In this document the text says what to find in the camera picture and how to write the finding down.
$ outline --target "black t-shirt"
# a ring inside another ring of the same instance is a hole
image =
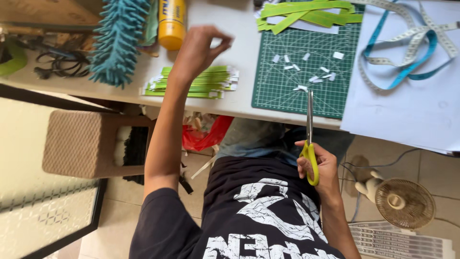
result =
[[[131,259],[336,259],[319,198],[297,169],[275,159],[223,157],[204,193],[201,229],[169,188],[149,194]]]

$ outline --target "wooden stool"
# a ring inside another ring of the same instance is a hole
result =
[[[144,116],[114,113],[53,111],[48,123],[42,168],[45,172],[80,178],[107,178],[144,174],[143,165],[116,166],[114,150],[121,126],[149,127]]]

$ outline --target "hand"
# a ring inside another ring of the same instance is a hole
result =
[[[222,42],[219,46],[210,48],[213,38],[220,38]],[[192,82],[219,54],[231,47],[232,40],[232,37],[221,33],[214,26],[190,28],[172,67],[170,78]]]
[[[299,147],[303,147],[304,144],[305,141],[297,141],[295,143],[295,145]],[[318,185],[315,186],[316,191],[322,200],[332,199],[337,197],[337,195],[340,196],[339,177],[337,176],[337,158],[316,143],[313,143],[313,147],[319,171],[319,182]],[[305,177],[305,171],[307,171],[310,178],[313,179],[313,167],[307,158],[301,157],[297,159],[297,171],[301,179]]]

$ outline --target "fan grille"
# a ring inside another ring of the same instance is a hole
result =
[[[404,208],[395,209],[388,203],[392,194],[400,196],[406,202]],[[391,224],[408,230],[422,228],[429,224],[436,212],[434,199],[423,186],[403,180],[389,179],[382,182],[375,195],[377,209]]]

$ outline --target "red plastic bag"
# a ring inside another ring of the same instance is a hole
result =
[[[219,116],[206,136],[190,125],[182,125],[182,146],[187,150],[201,151],[217,145],[224,139],[232,121],[231,116]]]

